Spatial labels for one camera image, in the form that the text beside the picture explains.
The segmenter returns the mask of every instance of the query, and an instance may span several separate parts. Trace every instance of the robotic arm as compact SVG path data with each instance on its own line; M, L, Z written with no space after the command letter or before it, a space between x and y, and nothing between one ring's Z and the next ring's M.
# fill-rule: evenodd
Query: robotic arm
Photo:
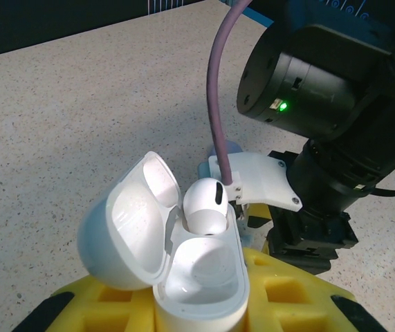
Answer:
M301 198L269 206L270 255L312 273L358 242L345 210L395 170L395 22L382 24L313 0L274 5L272 24L239 85L241 114L307 137L300 154L272 151ZM249 225L260 227L263 224Z

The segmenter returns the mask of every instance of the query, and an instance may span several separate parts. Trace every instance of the open lid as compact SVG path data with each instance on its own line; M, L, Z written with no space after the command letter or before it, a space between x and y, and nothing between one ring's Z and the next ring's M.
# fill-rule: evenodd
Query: open lid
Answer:
M180 204L171 170L158 154L147 153L83 220L77 240L86 269L119 289L161 282L169 260L165 226Z

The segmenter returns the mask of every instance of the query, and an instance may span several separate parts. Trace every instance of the speckled countertop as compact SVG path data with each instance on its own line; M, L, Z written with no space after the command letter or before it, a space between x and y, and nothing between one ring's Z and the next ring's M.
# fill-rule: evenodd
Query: speckled countertop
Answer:
M205 70L227 9L204 1L0 55L0 331L86 274L75 244L80 219L145 152L158 152L183 189L196 180L211 143ZM251 151L299 151L304 139L235 108L263 30L242 17L226 46L226 133ZM395 173L383 185L395 188ZM360 243L322 277L395 331L395 199L365 198L349 212ZM256 246L264 234L256 232Z

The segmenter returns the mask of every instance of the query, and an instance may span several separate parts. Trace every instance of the white earbud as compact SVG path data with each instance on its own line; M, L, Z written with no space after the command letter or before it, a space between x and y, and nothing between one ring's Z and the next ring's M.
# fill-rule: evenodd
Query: white earbud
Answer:
M228 195L215 178L201 178L183 197L183 213L191 233L220 234L226 230Z

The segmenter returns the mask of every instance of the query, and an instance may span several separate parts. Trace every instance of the white charging case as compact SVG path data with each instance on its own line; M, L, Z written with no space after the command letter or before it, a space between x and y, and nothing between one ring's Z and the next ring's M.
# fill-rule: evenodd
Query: white charging case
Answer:
M249 281L234 209L217 235L187 230L181 192L162 158L149 152L81 222L88 272L122 290L153 288L159 332L243 331Z

